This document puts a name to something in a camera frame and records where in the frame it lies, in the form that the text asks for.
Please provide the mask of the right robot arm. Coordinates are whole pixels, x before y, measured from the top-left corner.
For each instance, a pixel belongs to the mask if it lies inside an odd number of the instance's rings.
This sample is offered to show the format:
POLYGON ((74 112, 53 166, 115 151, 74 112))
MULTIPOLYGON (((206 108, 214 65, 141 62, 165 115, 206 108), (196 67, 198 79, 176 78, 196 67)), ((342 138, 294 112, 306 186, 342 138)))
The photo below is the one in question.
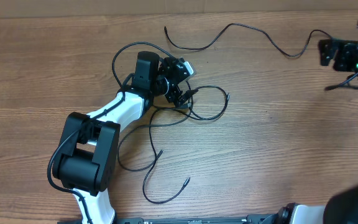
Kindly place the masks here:
MULTIPOLYGON (((320 64, 347 73, 346 79, 330 85, 325 91, 340 88, 358 91, 358 39, 329 39, 318 43, 320 64)), ((358 183, 333 195, 323 205, 289 203, 262 223, 358 223, 358 183)))

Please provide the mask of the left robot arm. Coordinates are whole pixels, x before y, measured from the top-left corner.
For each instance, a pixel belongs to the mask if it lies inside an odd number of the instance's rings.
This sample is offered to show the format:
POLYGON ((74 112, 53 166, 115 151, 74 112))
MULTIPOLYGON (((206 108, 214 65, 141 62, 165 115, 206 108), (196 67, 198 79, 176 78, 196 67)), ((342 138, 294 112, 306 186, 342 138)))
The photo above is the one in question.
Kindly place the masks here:
POLYGON ((178 86, 195 74, 193 65, 183 58, 142 51, 135 72, 123 81, 115 99, 94 112, 68 115, 48 163, 47 179, 53 188, 74 195, 82 215, 78 223, 115 222, 108 185, 120 132, 141 118, 156 96, 165 96, 175 107, 184 105, 195 91, 182 92, 178 86))

